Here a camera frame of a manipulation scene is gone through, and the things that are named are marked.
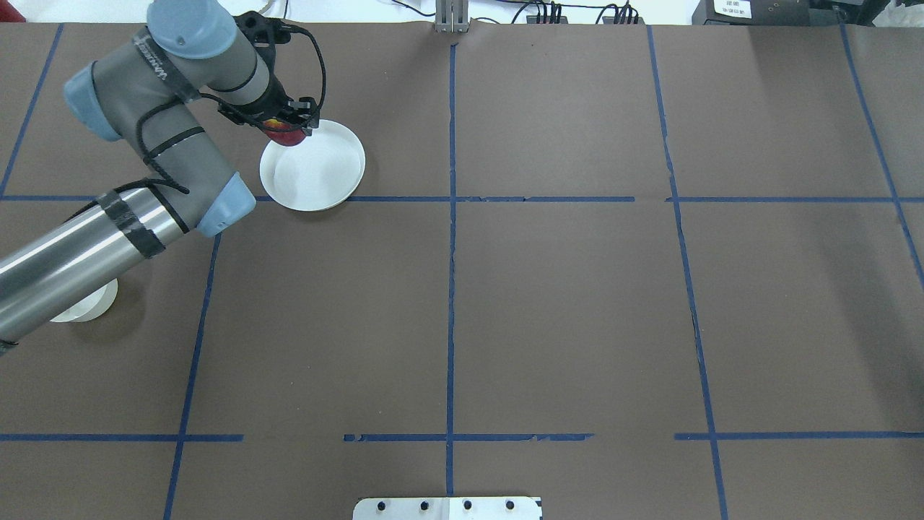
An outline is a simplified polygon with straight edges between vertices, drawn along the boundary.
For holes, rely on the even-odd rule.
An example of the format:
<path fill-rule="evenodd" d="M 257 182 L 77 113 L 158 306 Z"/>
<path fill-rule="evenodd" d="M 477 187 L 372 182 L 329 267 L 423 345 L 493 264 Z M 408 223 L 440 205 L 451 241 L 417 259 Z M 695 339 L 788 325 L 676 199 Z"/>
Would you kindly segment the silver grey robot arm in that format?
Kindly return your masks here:
<path fill-rule="evenodd" d="M 319 127 L 326 92 L 289 96 L 276 47 L 303 26 L 218 1 L 153 1 L 130 40 L 63 86 L 67 108 L 107 142 L 125 142 L 143 172 L 102 192 L 2 260 L 2 352 L 53 317 L 191 233 L 214 237 L 257 200 L 189 110 L 202 99 L 238 126 L 295 146 Z"/>

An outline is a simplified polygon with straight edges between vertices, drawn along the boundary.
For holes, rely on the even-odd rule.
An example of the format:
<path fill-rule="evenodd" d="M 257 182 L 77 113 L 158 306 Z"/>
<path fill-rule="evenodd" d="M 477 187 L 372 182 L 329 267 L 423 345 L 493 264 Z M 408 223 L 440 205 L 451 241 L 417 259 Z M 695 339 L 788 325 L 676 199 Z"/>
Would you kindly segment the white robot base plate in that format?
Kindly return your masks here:
<path fill-rule="evenodd" d="M 367 498 L 353 519 L 542 519 L 541 499 L 528 496 Z"/>

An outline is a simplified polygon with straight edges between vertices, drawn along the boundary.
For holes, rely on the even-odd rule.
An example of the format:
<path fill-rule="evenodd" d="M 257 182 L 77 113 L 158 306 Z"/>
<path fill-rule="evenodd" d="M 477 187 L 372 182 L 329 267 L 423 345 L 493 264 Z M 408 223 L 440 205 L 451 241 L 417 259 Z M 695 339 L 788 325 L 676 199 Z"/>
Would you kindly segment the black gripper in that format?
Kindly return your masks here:
<path fill-rule="evenodd" d="M 304 96 L 293 99 L 282 87 L 271 87 L 257 100 L 239 105 L 238 109 L 256 121 L 260 130 L 263 128 L 261 122 L 273 118 L 300 125 L 307 137 L 319 128 L 319 103 L 315 98 Z"/>

